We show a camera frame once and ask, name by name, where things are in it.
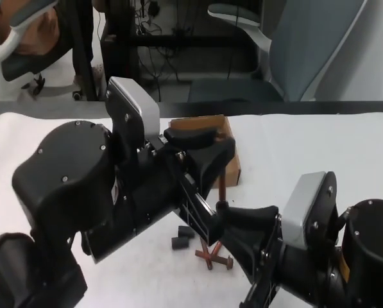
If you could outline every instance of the floor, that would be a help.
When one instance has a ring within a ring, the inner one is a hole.
[[[232,35],[235,32],[233,25],[212,18],[207,13],[207,7],[212,0],[199,0],[200,4],[189,5],[193,0],[178,1],[178,20],[181,28],[191,31],[195,35]],[[159,15],[152,20],[147,29],[163,34],[172,33],[177,24],[177,1],[159,0],[161,9]],[[148,18],[140,19],[139,22],[148,21]],[[102,64],[99,37],[105,24],[104,14],[94,10],[94,33],[92,65]],[[144,82],[142,86],[157,101],[187,101],[191,81],[195,78],[226,78],[231,66],[231,77],[247,76],[253,70],[252,62],[246,61],[246,52],[232,48],[186,48],[176,52],[169,62],[162,56],[162,49],[140,47],[141,71]],[[71,90],[74,71],[72,68],[71,52],[42,72],[46,79],[45,92],[53,95],[50,87],[62,87],[56,89],[56,96],[44,97],[41,95],[37,100],[56,101],[66,99],[72,101]],[[158,76],[160,95],[154,76]],[[30,99],[27,96],[20,100]]]

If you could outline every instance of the black rubber piece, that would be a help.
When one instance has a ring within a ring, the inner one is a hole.
[[[194,239],[196,233],[194,230],[188,226],[178,226],[178,237],[188,237],[189,239]]]
[[[171,248],[173,250],[179,250],[189,247],[189,238],[188,237],[173,237],[171,239]]]

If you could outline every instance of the white tablecloth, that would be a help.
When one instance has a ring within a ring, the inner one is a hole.
[[[68,120],[39,120],[17,114],[0,116],[0,233],[30,227],[11,188],[15,168],[53,128]],[[111,120],[95,120],[111,128]],[[162,119],[162,130],[169,120]],[[241,182],[229,188],[231,206],[284,208],[303,173],[334,171],[339,211],[368,198],[383,198],[383,114],[243,115],[231,117],[241,161]],[[217,191],[209,202],[215,204]],[[249,288],[236,264],[208,271],[194,256],[200,241],[173,252],[179,218],[169,214],[104,261],[94,265],[80,249],[73,252],[89,290],[78,308],[88,307],[229,307],[236,308]],[[279,292],[272,307],[307,307]]]

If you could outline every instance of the black desk leg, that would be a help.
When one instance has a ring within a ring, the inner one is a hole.
[[[74,40],[73,48],[77,49],[79,54],[79,68],[81,70],[81,77],[83,78],[82,90],[86,95],[87,101],[98,101],[91,63],[89,62],[87,54],[84,50],[84,43],[83,37],[81,35],[80,20],[77,12],[76,2],[74,0],[66,0],[66,2],[70,29]]]

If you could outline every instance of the brown cardboard box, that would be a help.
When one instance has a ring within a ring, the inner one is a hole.
[[[185,119],[175,119],[170,122],[170,127],[176,130],[197,130],[199,128],[207,128],[216,126],[219,132],[225,133],[227,136],[233,137],[230,123],[227,117],[223,115],[210,115],[206,117],[189,117]],[[236,186],[240,179],[241,166],[238,158],[237,149],[235,149],[234,158],[228,163],[225,169],[225,184],[227,187]]]

